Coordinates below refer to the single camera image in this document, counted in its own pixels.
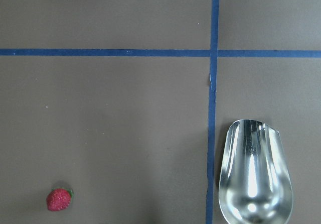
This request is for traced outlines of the red strawberry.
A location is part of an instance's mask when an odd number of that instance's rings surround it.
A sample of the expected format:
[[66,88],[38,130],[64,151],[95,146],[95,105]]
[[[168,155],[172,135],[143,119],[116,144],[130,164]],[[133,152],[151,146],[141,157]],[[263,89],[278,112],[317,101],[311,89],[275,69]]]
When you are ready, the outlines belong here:
[[47,210],[61,211],[67,209],[73,200],[73,191],[66,188],[56,188],[46,198]]

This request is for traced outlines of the silver metal scoop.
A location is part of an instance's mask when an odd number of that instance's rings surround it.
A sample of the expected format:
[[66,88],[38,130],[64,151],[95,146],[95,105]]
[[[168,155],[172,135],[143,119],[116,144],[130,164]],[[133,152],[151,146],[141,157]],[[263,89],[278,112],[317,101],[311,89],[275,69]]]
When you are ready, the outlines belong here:
[[293,190],[280,133],[256,120],[227,131],[218,199],[227,223],[288,223]]

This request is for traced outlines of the blue tape horizontal upper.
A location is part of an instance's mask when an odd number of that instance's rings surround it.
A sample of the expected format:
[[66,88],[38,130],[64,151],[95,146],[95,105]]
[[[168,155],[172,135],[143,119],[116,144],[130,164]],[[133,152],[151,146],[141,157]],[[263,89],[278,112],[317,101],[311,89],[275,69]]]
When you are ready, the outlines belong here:
[[6,49],[2,56],[320,58],[320,50]]

